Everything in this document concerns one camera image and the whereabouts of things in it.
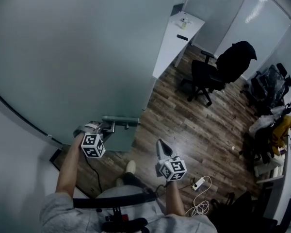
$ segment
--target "white plastic bag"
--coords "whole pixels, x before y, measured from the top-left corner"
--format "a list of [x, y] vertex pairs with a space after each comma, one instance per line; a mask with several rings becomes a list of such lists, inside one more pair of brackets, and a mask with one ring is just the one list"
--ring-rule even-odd
[[249, 128], [249, 135], [255, 138], [256, 132], [260, 129], [264, 129], [275, 123], [275, 115], [261, 116], [254, 124]]
[[278, 120], [281, 117], [281, 115], [285, 109], [286, 109], [285, 106], [278, 106], [278, 107], [271, 109], [273, 116], [275, 116], [275, 120]]

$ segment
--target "power strip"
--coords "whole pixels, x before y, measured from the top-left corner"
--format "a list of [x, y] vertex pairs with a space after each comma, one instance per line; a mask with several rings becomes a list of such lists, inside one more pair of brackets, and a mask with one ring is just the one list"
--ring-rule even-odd
[[204, 177], [200, 178], [194, 185], [192, 185], [192, 189], [196, 191], [204, 182]]

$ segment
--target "desk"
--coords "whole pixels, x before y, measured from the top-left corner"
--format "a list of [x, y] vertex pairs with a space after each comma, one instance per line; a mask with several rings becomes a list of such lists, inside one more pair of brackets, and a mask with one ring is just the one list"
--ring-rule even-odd
[[[182, 18], [187, 18], [189, 21], [191, 21], [191, 23], [186, 25], [185, 29], [181, 29], [182, 22], [180, 19]], [[169, 18], [160, 52], [154, 67], [152, 79], [149, 84], [149, 90], [144, 109], [146, 109], [147, 103], [151, 97], [156, 80], [169, 67], [177, 55], [179, 56], [175, 67], [178, 66], [189, 41], [196, 35], [204, 23], [205, 22], [201, 19], [198, 19], [184, 11], [181, 11], [180, 13], [175, 14]], [[188, 41], [177, 38], [177, 34], [187, 37]]]
[[291, 198], [291, 140], [288, 137], [288, 151], [285, 156], [282, 177], [272, 180], [273, 188], [267, 203], [264, 217], [272, 218], [281, 223]]

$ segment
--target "forearm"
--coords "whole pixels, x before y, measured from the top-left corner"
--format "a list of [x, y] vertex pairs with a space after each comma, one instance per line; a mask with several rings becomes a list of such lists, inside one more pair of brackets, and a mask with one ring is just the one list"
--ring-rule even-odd
[[167, 214], [185, 216], [183, 202], [175, 181], [170, 182], [166, 189], [166, 212]]
[[73, 198], [73, 191], [77, 182], [80, 143], [83, 137], [84, 134], [79, 134], [71, 145], [60, 169], [56, 186], [56, 192], [66, 192], [71, 198]]

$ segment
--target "gray pants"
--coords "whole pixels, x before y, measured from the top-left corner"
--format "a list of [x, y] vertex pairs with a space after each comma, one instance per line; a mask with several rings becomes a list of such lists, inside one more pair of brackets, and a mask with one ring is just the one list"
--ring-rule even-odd
[[281, 156], [274, 155], [274, 157], [272, 158], [270, 153], [267, 154], [271, 158], [269, 163], [256, 166], [259, 175], [267, 173], [268, 171], [272, 171], [278, 166], [283, 166], [283, 164], [285, 163], [285, 160]]

